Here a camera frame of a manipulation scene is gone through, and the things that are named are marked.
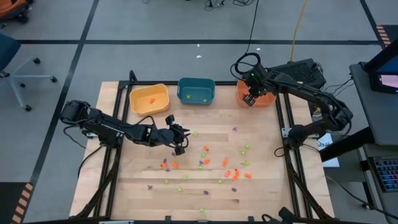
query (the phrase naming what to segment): wooden table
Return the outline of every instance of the wooden table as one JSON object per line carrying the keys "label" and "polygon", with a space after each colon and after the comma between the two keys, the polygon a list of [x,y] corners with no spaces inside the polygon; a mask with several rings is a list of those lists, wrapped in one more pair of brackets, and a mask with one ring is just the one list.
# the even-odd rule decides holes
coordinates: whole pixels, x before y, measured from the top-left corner
{"label": "wooden table", "polygon": [[[106,114],[113,113],[117,86],[118,82],[102,84],[96,107]],[[177,86],[168,86],[168,89],[169,109],[153,114],[157,127],[166,128],[164,119],[174,114],[176,123],[199,135],[189,137],[186,153],[178,157],[172,156],[173,149],[169,147],[139,146],[125,139],[112,219],[164,220],[166,215],[171,215],[172,220],[247,221],[248,216],[253,216],[259,221],[264,213],[277,217],[283,206],[292,211],[285,162],[283,158],[274,156],[274,150],[282,146],[275,103],[266,108],[240,108],[236,102],[235,86],[216,86],[216,97],[210,106],[188,106],[177,98]],[[281,100],[285,111],[283,97]],[[290,102],[295,123],[310,123],[307,102],[295,96],[290,96]],[[128,123],[136,123],[140,119],[129,110]],[[250,144],[251,148],[243,156],[240,151],[245,144]],[[307,140],[306,144],[317,146],[315,140]],[[198,166],[199,161],[203,161],[204,145],[210,148],[206,156],[210,163],[200,170]],[[97,147],[97,139],[88,140],[85,156]],[[70,215],[77,214],[98,188],[104,152],[98,152],[83,166]],[[307,147],[302,147],[301,153],[309,191],[333,216],[320,156]],[[165,158],[170,172],[160,167]],[[223,167],[225,158],[228,158],[228,165]],[[178,163],[178,169],[173,168],[174,161]],[[245,166],[245,161],[250,161],[251,165]],[[232,181],[234,169],[239,169],[241,175]],[[233,173],[229,178],[224,177],[227,170]],[[252,178],[245,178],[245,173],[252,174]],[[223,184],[218,183],[220,179],[224,180]],[[153,185],[153,189],[148,190],[148,185]],[[299,189],[297,192],[301,214],[305,215],[302,195]],[[105,203],[103,200],[101,214],[104,214]]]}

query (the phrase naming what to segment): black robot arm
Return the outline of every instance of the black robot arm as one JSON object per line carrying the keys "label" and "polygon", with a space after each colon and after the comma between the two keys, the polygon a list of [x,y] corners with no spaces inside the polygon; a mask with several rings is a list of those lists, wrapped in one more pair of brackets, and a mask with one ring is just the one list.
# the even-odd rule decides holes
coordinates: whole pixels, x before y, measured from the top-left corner
{"label": "black robot arm", "polygon": [[[152,119],[152,124],[140,124],[147,118]],[[83,133],[96,134],[100,144],[106,147],[119,147],[120,137],[123,135],[136,144],[149,147],[159,145],[172,147],[176,155],[183,154],[188,146],[189,134],[184,134],[184,132],[189,130],[173,124],[173,115],[166,118],[169,129],[157,129],[151,116],[144,117],[136,124],[128,124],[98,109],[91,108],[87,102],[72,100],[66,103],[60,120],[65,124],[80,127]],[[183,146],[184,139],[187,140],[186,146]]]}
{"label": "black robot arm", "polygon": [[[257,64],[246,72],[238,69],[238,64],[247,56],[255,56]],[[279,93],[290,93],[304,100],[317,105],[322,113],[322,119],[308,125],[295,125],[289,131],[288,144],[290,147],[301,146],[306,138],[312,134],[324,135],[327,130],[341,131],[347,124],[351,125],[352,112],[340,100],[337,100],[331,93],[324,93],[319,89],[297,83],[293,78],[285,73],[264,68],[261,65],[260,56],[256,53],[243,55],[234,64],[236,72],[242,75],[245,84],[249,88],[249,94],[243,100],[252,106],[256,98],[271,92],[276,95]]]}

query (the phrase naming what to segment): plastic bowl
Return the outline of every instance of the plastic bowl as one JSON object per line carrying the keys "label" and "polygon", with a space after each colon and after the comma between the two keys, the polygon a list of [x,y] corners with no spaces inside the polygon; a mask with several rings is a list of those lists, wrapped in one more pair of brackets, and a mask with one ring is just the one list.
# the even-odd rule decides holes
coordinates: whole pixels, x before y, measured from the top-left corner
{"label": "plastic bowl", "polygon": [[169,94],[164,84],[138,88],[130,92],[131,110],[144,116],[169,108]]}
{"label": "plastic bowl", "polygon": [[210,105],[214,100],[216,83],[209,78],[182,78],[177,96],[187,105]]}
{"label": "plastic bowl", "polygon": [[[244,101],[243,101],[243,95],[249,94],[248,87],[242,80],[238,81],[238,84],[236,85],[237,87],[237,97],[236,100],[238,101],[238,105],[241,107],[249,107]],[[260,96],[259,98],[256,99],[256,102],[253,104],[254,107],[264,107],[271,105],[276,99],[276,96],[274,96],[272,93],[267,93],[264,96]]]}

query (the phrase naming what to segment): white paper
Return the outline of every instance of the white paper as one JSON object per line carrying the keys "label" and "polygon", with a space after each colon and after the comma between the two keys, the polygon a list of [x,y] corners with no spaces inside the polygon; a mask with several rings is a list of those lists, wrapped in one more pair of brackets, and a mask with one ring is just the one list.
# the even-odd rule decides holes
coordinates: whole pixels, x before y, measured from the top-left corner
{"label": "white paper", "polygon": [[[326,133],[324,136],[322,136],[322,138],[318,139],[317,143],[318,150],[324,149],[325,147],[333,143],[330,133]],[[323,167],[340,167],[340,164],[338,163],[338,159],[334,158],[324,162]]]}

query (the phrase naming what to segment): keyboard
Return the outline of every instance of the keyboard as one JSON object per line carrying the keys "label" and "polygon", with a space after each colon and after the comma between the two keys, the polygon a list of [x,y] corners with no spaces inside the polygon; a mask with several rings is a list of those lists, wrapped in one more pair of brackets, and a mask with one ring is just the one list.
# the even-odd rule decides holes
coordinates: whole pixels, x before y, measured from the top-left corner
{"label": "keyboard", "polygon": [[377,178],[383,192],[398,191],[398,157],[381,156],[372,157],[372,165],[374,166]]}

